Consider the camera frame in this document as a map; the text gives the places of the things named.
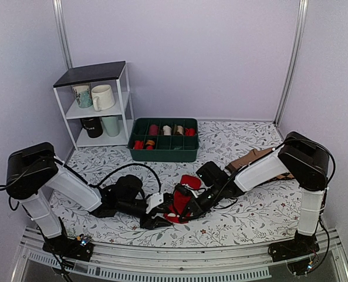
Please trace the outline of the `red sock pair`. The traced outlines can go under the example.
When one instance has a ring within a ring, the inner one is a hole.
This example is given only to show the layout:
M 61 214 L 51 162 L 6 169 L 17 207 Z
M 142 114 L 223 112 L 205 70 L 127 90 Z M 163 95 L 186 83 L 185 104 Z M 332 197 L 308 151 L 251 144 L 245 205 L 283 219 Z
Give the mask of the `red sock pair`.
M 199 189 L 201 187 L 201 180 L 195 176 L 191 176 L 188 174 L 182 175 L 179 183 L 180 184 L 189 184 L 194 189 Z M 186 206 L 186 204 L 194 196 L 191 194 L 191 197 L 183 197 L 175 190 L 173 191 L 173 196 L 174 196 L 173 209 L 175 211 L 175 215 L 164 214 L 164 218 L 172 223 L 187 223 L 187 222 L 179 222 L 178 218 L 179 218 L 179 215 L 184 210 L 184 207 Z

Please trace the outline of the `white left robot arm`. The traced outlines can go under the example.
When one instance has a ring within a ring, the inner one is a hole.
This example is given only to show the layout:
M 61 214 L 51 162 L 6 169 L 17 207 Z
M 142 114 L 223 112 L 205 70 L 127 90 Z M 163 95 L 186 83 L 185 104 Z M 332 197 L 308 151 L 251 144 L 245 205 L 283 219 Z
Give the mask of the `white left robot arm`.
M 128 174 L 114 184 L 103 186 L 103 183 L 103 180 L 98 184 L 87 182 L 56 156 L 51 143 L 43 142 L 8 157 L 6 183 L 0 184 L 0 192 L 5 191 L 9 199 L 19 202 L 61 255 L 73 250 L 73 242 L 67 238 L 62 220 L 50 207 L 43 188 L 61 193 L 97 218 L 123 213 L 139 218 L 140 227 L 147 230 L 172 225 L 160 217 L 168 212 L 170 204 L 164 193 L 145 195 L 138 177 Z

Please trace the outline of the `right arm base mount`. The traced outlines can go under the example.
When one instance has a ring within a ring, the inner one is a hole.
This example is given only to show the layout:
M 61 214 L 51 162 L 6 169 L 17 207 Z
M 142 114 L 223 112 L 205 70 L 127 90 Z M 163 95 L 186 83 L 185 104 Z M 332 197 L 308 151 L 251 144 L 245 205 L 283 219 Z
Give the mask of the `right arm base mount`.
M 304 236 L 296 232 L 294 239 L 269 245 L 268 254 L 271 256 L 273 262 L 308 256 L 306 260 L 288 263 L 288 270 L 291 274 L 298 277 L 306 276 L 317 270 L 325 261 L 330 249 L 330 234 L 324 227 L 323 222 L 320 221 L 319 223 L 327 237 L 326 251 L 322 259 L 318 255 L 320 247 L 316 235 Z

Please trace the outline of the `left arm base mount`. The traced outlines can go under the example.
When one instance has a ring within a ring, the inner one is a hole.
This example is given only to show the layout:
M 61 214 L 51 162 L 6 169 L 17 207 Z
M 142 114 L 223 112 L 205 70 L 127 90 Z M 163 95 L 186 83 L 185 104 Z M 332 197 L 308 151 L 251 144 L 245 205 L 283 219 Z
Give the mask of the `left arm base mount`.
M 91 242 L 92 238 L 84 234 L 70 238 L 67 236 L 61 218 L 59 218 L 59 222 L 62 229 L 60 235 L 51 239 L 43 236 L 45 242 L 42 250 L 61 257 L 89 262 L 94 249 L 94 244 Z

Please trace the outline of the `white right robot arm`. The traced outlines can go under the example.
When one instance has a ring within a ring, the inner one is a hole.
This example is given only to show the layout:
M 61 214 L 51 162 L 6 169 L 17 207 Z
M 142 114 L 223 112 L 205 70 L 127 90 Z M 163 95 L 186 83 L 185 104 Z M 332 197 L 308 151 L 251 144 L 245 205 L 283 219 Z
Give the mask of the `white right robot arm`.
M 302 256 L 312 246 L 310 236 L 316 232 L 335 171 L 335 159 L 327 148 L 297 132 L 290 132 L 281 144 L 251 152 L 224 169 L 213 161 L 206 162 L 196 172 L 206 191 L 192 196 L 182 211 L 175 212 L 180 223 L 198 219 L 221 200 L 243 196 L 270 180 L 293 178 L 302 194 L 297 228 L 300 235 L 290 242 L 289 251 L 294 256 Z

